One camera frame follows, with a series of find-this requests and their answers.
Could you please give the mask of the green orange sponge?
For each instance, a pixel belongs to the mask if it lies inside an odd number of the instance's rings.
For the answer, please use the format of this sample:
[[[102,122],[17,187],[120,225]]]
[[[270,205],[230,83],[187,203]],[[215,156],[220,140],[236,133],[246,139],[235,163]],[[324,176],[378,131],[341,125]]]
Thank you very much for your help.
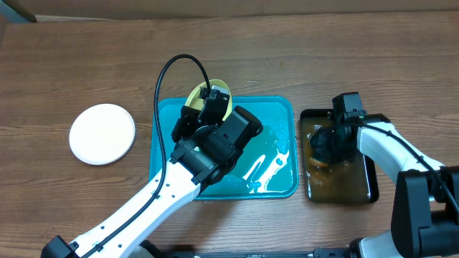
[[[312,166],[323,168],[323,167],[328,167],[329,166],[329,160],[322,156],[317,156],[316,154],[313,154],[309,157],[309,162]]]

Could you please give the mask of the white plate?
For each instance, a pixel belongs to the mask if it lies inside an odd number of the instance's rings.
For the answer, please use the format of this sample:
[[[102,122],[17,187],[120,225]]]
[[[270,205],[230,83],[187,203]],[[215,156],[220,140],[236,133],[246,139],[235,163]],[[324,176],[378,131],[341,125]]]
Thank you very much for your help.
[[[89,107],[70,128],[69,145],[80,161],[104,166],[122,158],[132,147],[136,126],[130,113],[119,105]]]

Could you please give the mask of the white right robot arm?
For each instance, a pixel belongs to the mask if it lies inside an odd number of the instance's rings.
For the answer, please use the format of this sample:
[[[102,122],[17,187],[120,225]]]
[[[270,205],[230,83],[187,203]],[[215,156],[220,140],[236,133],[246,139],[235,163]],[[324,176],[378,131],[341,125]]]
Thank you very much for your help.
[[[458,167],[429,158],[383,114],[370,115],[357,92],[332,100],[332,124],[309,141],[314,166],[371,159],[394,182],[391,228],[353,240],[342,257],[447,257],[458,253]]]

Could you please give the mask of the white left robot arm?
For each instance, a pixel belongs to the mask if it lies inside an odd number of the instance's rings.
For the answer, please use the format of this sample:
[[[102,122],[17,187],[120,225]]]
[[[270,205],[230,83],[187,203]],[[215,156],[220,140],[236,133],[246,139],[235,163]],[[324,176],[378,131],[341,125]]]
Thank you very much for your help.
[[[202,87],[197,109],[187,102],[181,121],[187,130],[161,171],[97,227],[67,243],[56,236],[42,257],[131,257],[162,222],[219,182],[236,165],[245,146],[262,131],[261,122],[232,106],[228,89]]]

